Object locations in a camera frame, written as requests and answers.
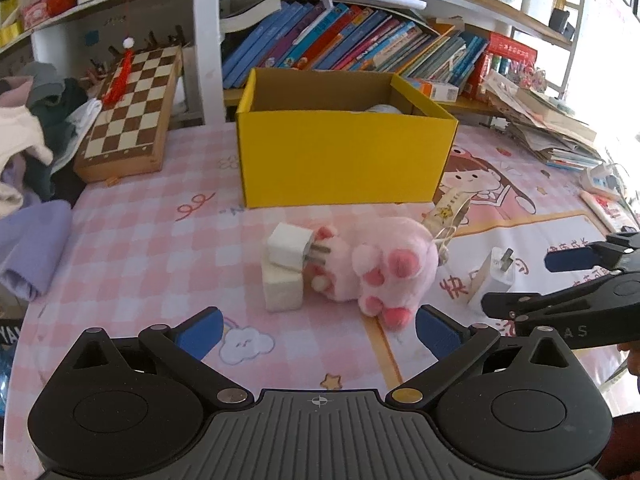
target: open cardboard box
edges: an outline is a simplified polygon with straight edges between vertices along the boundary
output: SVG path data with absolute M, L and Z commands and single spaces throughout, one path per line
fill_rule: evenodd
M 458 126 L 397 75 L 277 68 L 252 70 L 237 122 L 247 207 L 430 202 Z

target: clothes pile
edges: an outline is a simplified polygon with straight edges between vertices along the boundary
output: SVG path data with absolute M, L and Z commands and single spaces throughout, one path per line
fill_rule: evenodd
M 81 182 L 72 159 L 101 108 L 51 64 L 0 79 L 0 283 L 18 298 L 49 290 L 84 187 L 66 184 Z

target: pink plush toy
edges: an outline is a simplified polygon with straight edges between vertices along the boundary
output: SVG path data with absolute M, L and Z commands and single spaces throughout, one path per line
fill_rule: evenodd
M 433 236 L 410 218 L 378 218 L 340 234 L 324 226 L 316 244 L 331 252 L 324 266 L 308 266 L 313 289 L 334 301 L 357 299 L 365 316 L 380 316 L 393 330 L 414 318 L 438 267 Z

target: purple book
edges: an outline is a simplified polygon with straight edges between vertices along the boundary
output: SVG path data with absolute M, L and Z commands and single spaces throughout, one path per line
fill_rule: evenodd
M 309 12 L 306 13 L 297 25 L 271 49 L 270 53 L 265 56 L 264 61 L 260 63 L 260 66 L 277 66 L 280 58 L 287 53 L 287 50 L 293 44 L 294 40 L 300 35 L 300 32 L 311 25 L 313 20 L 324 12 L 324 5 L 322 3 L 318 3 L 313 8 L 311 7 L 311 4 L 306 4 L 306 6 L 309 7 Z

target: tablecloth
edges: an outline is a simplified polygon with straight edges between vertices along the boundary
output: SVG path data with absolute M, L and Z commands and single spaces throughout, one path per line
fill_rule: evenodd
M 514 249 L 513 290 L 550 292 L 600 271 L 549 275 L 549 250 L 580 246 L 602 233 L 577 197 L 576 175 L 548 168 L 511 140 L 460 126 L 443 183 L 475 193 L 465 225 L 450 244 L 425 301 L 463 324 L 482 320 L 503 333 L 508 322 L 466 306 L 471 277 L 492 246 Z M 209 305 L 225 316 L 223 341 L 204 359 L 258 394 L 262 388 L 378 388 L 384 395 L 434 357 L 412 326 L 387 333 L 355 303 L 337 304 L 311 290 L 304 307 L 268 314 L 260 277 L 263 242 L 278 222 L 338 229 L 371 216 L 420 220 L 431 204 L 317 205 L 245 210 L 234 126 L 175 130 L 164 168 L 88 186 L 49 294 L 30 304 L 15 357 L 4 430 L 10 480 L 42 471 L 30 443 L 29 410 L 56 365 L 87 327 L 134 336 L 152 323 L 175 326 Z M 621 361 L 615 349 L 578 354 L 596 382 Z

